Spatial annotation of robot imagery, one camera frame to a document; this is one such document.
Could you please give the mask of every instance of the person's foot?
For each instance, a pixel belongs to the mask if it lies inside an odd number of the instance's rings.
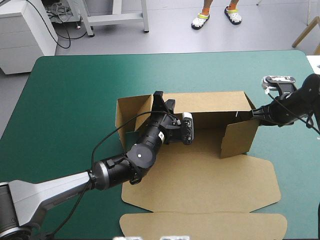
[[[205,25],[206,21],[208,21],[209,18],[210,18],[210,14],[202,15],[201,13],[198,13],[198,16],[192,21],[191,27],[193,29],[198,30]]]
[[[242,17],[238,13],[238,9],[228,10],[228,6],[227,6],[224,9],[224,14],[227,16],[229,21],[234,25],[238,25],[242,22]]]

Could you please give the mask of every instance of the cardboard flap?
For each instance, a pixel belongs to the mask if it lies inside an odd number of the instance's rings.
[[[136,116],[139,111],[141,111],[141,113],[145,112],[144,109],[147,109],[150,97],[151,95],[119,98],[116,104],[115,126],[117,128],[120,127],[126,121]],[[144,118],[147,119],[148,117],[149,116],[147,114],[145,116],[141,116],[140,119],[138,118],[139,120],[133,120],[118,131],[119,138],[124,149],[126,149],[126,133],[134,131],[136,129],[136,122],[140,124]]]
[[[221,144],[221,158],[249,152],[260,121],[257,119],[229,124]]]
[[[138,213],[120,219],[123,234],[159,240],[190,236],[191,240],[282,240],[287,220],[280,214],[259,213]]]
[[[175,99],[174,112],[177,114],[251,110],[243,91],[164,93],[163,99]]]
[[[247,155],[158,154],[141,183],[122,186],[124,202],[153,212],[249,213],[280,198],[272,163]]]

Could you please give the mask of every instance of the open cardboard box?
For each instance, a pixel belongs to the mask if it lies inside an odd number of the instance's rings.
[[[122,200],[153,213],[125,214],[125,236],[158,240],[161,236],[202,239],[283,239],[287,220],[280,214],[250,213],[276,203],[281,194],[271,162],[244,155],[250,150],[258,120],[250,119],[254,105],[243,91],[169,93],[175,114],[193,115],[191,145],[163,145],[141,183],[123,184]],[[150,111],[153,96],[120,98],[116,126]],[[119,133],[141,130],[148,115]]]

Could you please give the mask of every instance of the green table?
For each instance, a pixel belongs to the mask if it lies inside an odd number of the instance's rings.
[[[291,75],[300,87],[312,68],[301,51],[42,57],[25,85],[0,140],[0,182],[40,182],[90,167],[95,144],[115,128],[116,100],[164,92],[244,90],[256,107],[271,99],[261,88],[266,75]],[[286,238],[315,238],[320,201],[317,135],[297,122],[260,127],[251,156],[273,162],[282,198],[260,213],[288,220]],[[122,152],[117,135],[96,159]],[[42,230],[52,231],[74,200],[50,210]],[[121,235],[120,216],[145,210],[121,200],[121,186],[86,193],[59,238]]]

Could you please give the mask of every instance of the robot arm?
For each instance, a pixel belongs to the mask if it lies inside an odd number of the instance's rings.
[[[106,190],[127,181],[137,184],[154,165],[162,144],[191,144],[192,115],[185,112],[180,121],[174,115],[175,100],[164,102],[162,95],[162,91],[154,93],[149,122],[132,148],[97,161],[92,172],[88,170],[38,184],[21,180],[0,183],[0,239],[28,240],[32,228],[42,225],[49,209],[87,190]]]
[[[314,126],[312,116],[315,116],[320,127],[320,76],[311,74],[302,87],[297,90],[295,79],[290,76],[267,76],[262,80],[262,87],[269,91],[278,91],[270,104],[252,110],[254,119],[261,120],[265,126],[292,125],[296,120],[307,117],[306,126]]]

